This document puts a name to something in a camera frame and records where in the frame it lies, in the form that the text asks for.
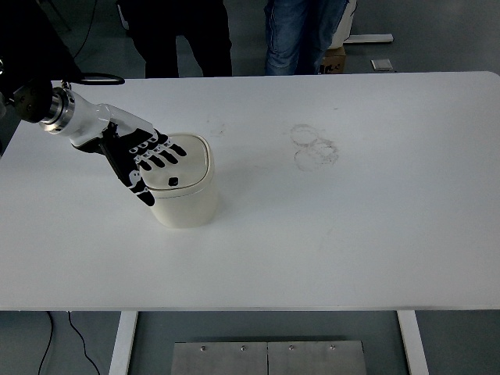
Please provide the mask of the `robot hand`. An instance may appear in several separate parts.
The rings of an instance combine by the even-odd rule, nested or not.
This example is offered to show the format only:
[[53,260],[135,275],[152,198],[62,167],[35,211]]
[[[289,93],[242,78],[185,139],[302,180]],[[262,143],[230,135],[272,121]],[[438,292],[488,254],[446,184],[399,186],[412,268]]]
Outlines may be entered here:
[[155,198],[141,174],[176,165],[187,151],[140,117],[79,95],[74,98],[75,112],[62,134],[75,149],[105,156],[122,184],[152,207]]

